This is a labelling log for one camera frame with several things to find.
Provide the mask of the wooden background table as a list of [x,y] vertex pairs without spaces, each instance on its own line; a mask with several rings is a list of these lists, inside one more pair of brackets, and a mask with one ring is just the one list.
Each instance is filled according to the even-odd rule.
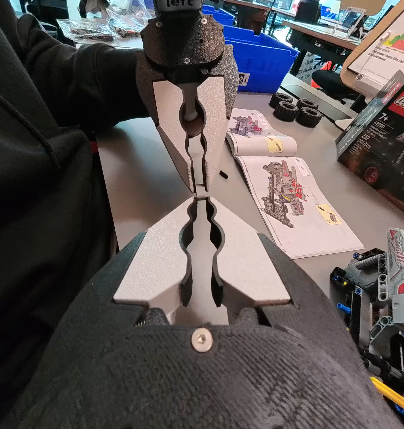
[[318,41],[323,40],[351,51],[355,50],[361,43],[361,40],[355,37],[345,37],[345,33],[338,30],[334,31],[332,27],[322,27],[320,25],[287,20],[283,20],[282,25],[297,31],[300,34],[311,36]]

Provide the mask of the person's left forearm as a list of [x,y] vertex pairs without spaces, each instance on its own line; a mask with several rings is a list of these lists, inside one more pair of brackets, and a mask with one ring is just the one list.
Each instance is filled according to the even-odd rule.
[[103,43],[74,48],[29,14],[17,20],[17,33],[27,72],[60,127],[101,131],[150,116],[136,85],[136,51]]

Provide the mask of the clear plastic parts bag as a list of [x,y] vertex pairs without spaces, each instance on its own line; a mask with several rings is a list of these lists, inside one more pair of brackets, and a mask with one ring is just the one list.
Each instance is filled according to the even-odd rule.
[[57,19],[63,35],[74,41],[114,42],[121,36],[110,25],[90,19]]
[[154,3],[151,0],[114,0],[107,8],[108,24],[121,38],[139,35],[150,19],[155,17]]

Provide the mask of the open instruction booklet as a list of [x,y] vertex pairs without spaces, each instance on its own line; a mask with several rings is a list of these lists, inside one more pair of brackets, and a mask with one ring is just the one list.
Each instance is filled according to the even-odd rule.
[[294,138],[258,110],[234,108],[226,139],[270,235],[291,259],[364,249],[296,157]]

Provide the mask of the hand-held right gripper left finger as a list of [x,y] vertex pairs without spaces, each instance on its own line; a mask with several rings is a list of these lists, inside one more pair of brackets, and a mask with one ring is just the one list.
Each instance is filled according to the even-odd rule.
[[194,289],[192,257],[198,201],[190,197],[149,228],[116,290],[116,304],[161,309],[170,324],[187,307]]

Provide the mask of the black toy set box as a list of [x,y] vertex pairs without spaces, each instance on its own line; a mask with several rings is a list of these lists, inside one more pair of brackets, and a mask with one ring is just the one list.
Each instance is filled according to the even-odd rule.
[[397,71],[335,140],[337,161],[404,212],[404,73]]

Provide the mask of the person in black hoodie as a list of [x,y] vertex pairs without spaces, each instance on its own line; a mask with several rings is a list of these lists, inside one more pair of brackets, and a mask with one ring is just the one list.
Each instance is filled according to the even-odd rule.
[[22,61],[18,19],[0,1],[0,428],[39,417],[53,428],[62,405],[51,405],[61,394],[50,385],[76,371],[53,351],[51,376],[44,351],[107,263],[112,221],[96,131],[55,121]]

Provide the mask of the blue storage bin with tag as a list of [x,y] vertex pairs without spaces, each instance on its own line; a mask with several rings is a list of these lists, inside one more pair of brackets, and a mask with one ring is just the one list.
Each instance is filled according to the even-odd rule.
[[264,33],[232,26],[232,14],[223,9],[204,4],[202,12],[223,25],[225,43],[233,45],[238,90],[276,93],[300,52]]

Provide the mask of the grey desk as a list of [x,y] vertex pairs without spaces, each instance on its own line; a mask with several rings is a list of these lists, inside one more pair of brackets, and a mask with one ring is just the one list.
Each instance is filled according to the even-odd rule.
[[[238,93],[235,107],[258,110],[278,132],[293,137],[317,185],[365,250],[387,249],[387,230],[404,230],[404,212],[366,185],[336,160],[335,139],[341,131],[322,118],[311,129],[277,120],[269,107],[270,94]],[[138,233],[191,197],[178,175],[156,127],[150,118],[120,123],[103,134],[97,143],[119,249]],[[223,145],[220,169],[212,195],[259,233],[269,231],[253,201],[240,166],[232,158],[227,142]],[[194,241],[189,246],[195,266],[194,289],[187,307],[178,308],[176,324],[199,326],[227,324],[225,307],[217,308],[211,297],[210,269],[215,247],[209,240],[210,223],[198,214]]]

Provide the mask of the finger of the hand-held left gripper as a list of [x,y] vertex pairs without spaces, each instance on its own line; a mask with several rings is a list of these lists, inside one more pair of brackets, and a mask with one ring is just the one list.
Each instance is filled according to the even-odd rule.
[[188,153],[188,134],[183,128],[181,110],[182,90],[164,80],[153,82],[158,125],[157,130],[181,179],[195,193],[193,162]]
[[197,101],[203,110],[201,144],[204,148],[202,173],[206,191],[217,175],[229,119],[226,116],[224,78],[209,77],[197,88]]

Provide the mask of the toy brick truck model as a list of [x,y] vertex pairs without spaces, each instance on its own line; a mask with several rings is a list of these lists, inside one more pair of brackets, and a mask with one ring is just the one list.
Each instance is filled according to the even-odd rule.
[[389,228],[386,250],[354,253],[329,279],[363,365],[404,424],[404,230]]

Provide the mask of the black office chair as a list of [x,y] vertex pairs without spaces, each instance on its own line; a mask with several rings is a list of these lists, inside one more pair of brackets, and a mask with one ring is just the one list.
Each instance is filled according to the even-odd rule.
[[325,94],[340,102],[344,99],[355,100],[359,96],[359,93],[343,84],[340,74],[334,71],[320,69],[314,71],[311,77]]

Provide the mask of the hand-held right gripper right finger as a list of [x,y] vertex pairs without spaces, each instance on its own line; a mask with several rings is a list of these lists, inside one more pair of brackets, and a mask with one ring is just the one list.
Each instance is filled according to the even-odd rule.
[[287,291],[262,241],[266,236],[213,197],[206,199],[212,258],[211,294],[227,310],[228,323],[245,308],[290,303]]

